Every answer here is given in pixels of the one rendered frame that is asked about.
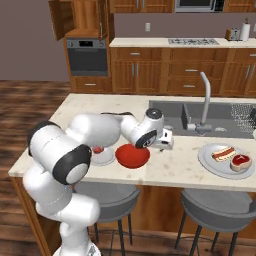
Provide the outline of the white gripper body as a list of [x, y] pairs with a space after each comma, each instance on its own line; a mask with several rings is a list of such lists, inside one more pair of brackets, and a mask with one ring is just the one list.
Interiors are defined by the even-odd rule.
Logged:
[[158, 148], [160, 150], [172, 150], [173, 145], [174, 145], [174, 140], [171, 140], [170, 142], [158, 140], [153, 144], [153, 147]]

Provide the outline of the large grey plate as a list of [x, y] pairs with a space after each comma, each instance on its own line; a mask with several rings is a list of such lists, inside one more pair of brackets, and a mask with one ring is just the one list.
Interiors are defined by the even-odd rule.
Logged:
[[216, 144], [210, 143], [202, 146], [198, 151], [198, 161], [201, 165], [206, 168], [209, 172], [220, 176], [222, 178], [241, 180], [251, 176], [255, 172], [255, 164], [252, 163], [247, 169], [241, 170], [240, 172], [235, 172], [231, 169], [230, 163], [231, 159], [228, 158], [225, 161], [218, 162], [213, 157], [212, 154], [216, 151], [220, 151], [228, 148], [228, 144]]

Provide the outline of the small white plate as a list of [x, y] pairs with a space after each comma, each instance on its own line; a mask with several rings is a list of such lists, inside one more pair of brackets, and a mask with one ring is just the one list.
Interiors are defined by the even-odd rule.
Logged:
[[91, 164], [94, 166], [106, 166], [115, 161], [114, 150], [110, 147], [103, 147], [104, 151], [94, 154], [92, 150]]

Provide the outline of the hot dog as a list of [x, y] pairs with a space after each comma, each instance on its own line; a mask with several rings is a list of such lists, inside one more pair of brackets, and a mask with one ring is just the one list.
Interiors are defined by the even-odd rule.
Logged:
[[236, 150], [234, 147], [226, 147], [222, 150], [216, 151], [212, 153], [212, 158], [217, 162], [226, 161], [230, 157], [236, 154]]

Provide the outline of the grey bar stool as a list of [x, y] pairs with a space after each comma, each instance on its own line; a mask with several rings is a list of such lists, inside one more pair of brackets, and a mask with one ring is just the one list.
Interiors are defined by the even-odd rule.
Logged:
[[122, 219], [128, 217], [129, 241], [133, 244], [131, 212], [135, 208], [140, 190], [131, 184], [79, 182], [74, 186], [75, 193], [96, 199], [100, 205], [100, 216], [94, 224], [98, 234], [98, 223], [118, 222], [122, 256], [125, 256]]
[[197, 223], [189, 256], [194, 256], [203, 227], [215, 232], [211, 251], [221, 232], [232, 233], [228, 256], [233, 256], [238, 232], [256, 219], [256, 199], [252, 199], [247, 192], [185, 188], [181, 192], [181, 202], [184, 213], [175, 247], [179, 245], [186, 217]]

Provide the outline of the wooden base cupboards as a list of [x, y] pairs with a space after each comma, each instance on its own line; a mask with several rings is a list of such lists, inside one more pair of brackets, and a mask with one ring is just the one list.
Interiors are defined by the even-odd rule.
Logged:
[[203, 96], [204, 73], [213, 96], [256, 98], [256, 48], [113, 47], [111, 73], [116, 93]]

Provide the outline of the wooden drawer under oven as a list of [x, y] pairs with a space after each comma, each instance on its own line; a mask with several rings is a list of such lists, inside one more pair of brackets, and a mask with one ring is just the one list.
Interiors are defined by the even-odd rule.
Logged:
[[112, 86], [108, 77], [72, 76], [71, 91], [73, 93], [110, 93]]

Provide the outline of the silver hob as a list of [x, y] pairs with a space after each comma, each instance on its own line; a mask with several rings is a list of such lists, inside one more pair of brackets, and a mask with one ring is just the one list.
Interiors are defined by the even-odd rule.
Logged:
[[213, 38], [169, 38], [168, 43], [179, 45], [219, 45]]

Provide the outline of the toaster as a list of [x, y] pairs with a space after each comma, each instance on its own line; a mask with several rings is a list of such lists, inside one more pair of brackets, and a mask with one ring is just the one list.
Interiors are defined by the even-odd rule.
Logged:
[[228, 41], [238, 41], [240, 38], [240, 30], [238, 28], [229, 28], [226, 30], [225, 39]]

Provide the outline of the paper towel roll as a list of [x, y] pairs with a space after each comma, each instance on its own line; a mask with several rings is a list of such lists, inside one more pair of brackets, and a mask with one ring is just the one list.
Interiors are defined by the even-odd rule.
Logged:
[[251, 25], [249, 24], [249, 19], [246, 18], [241, 27], [240, 41], [246, 42], [249, 39], [250, 27]]

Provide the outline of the microwave oven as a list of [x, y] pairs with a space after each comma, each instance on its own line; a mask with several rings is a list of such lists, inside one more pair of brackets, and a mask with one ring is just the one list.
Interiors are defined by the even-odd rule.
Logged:
[[222, 12], [225, 0], [175, 0], [176, 13]]

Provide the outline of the open wooden cupboard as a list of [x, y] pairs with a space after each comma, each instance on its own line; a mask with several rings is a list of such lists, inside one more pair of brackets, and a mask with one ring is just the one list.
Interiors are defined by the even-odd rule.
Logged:
[[107, 36], [106, 0], [49, 0], [55, 40]]

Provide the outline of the black wall oven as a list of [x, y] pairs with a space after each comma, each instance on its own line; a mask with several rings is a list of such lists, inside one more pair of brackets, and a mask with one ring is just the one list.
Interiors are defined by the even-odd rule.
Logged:
[[68, 38], [66, 40], [72, 76], [107, 76], [106, 40]]

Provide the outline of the wooden wall cupboards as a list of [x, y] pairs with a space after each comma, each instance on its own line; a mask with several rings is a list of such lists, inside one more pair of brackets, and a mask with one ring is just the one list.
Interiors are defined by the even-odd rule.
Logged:
[[174, 0], [109, 0], [111, 13], [172, 13]]

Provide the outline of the wooden wall cupboard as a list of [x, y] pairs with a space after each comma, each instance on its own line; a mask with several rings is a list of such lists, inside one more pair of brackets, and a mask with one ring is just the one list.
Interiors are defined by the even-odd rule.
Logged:
[[224, 11], [229, 13], [256, 13], [256, 0], [225, 0]]

